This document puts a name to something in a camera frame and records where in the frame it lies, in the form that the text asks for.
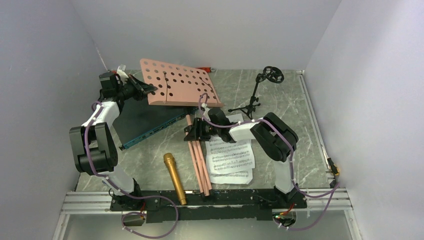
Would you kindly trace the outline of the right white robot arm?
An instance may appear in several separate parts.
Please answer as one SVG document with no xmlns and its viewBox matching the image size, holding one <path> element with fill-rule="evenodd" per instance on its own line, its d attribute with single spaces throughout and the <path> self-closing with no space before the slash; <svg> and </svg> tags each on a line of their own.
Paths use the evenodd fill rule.
<svg viewBox="0 0 424 240">
<path fill-rule="evenodd" d="M 275 174 L 275 200 L 282 207 L 289 207 L 299 195 L 294 171 L 294 151 L 298 135 L 273 112 L 249 121 L 230 121 L 219 108 L 208 111 L 207 116 L 196 117 L 184 129 L 184 141 L 209 141 L 218 136 L 225 143 L 255 140 L 273 160 Z"/>
</svg>

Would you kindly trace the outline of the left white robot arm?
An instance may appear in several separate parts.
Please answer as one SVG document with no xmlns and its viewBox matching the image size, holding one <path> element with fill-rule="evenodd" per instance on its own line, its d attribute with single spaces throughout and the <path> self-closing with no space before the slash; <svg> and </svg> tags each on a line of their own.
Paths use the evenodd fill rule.
<svg viewBox="0 0 424 240">
<path fill-rule="evenodd" d="M 69 131 L 74 164 L 78 172 L 102 179 L 112 189 L 116 202 L 137 210 L 144 196 L 136 180 L 118 165 L 110 127 L 123 112 L 126 100 L 142 101 L 157 88 L 120 70 L 100 74 L 99 81 L 100 97 L 91 105 L 92 115 Z"/>
</svg>

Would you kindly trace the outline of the pink music stand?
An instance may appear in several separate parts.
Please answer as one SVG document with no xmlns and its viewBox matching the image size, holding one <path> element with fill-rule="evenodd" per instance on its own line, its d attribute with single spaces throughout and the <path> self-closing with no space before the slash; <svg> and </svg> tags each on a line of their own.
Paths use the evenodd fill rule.
<svg viewBox="0 0 424 240">
<path fill-rule="evenodd" d="M 224 107 L 207 71 L 148 58 L 140 60 L 143 80 L 157 87 L 147 97 L 149 105 L 196 107 L 202 94 L 206 93 L 208 107 Z M 199 140 L 188 141 L 195 175 L 200 193 L 205 197 L 212 194 L 212 184 Z"/>
</svg>

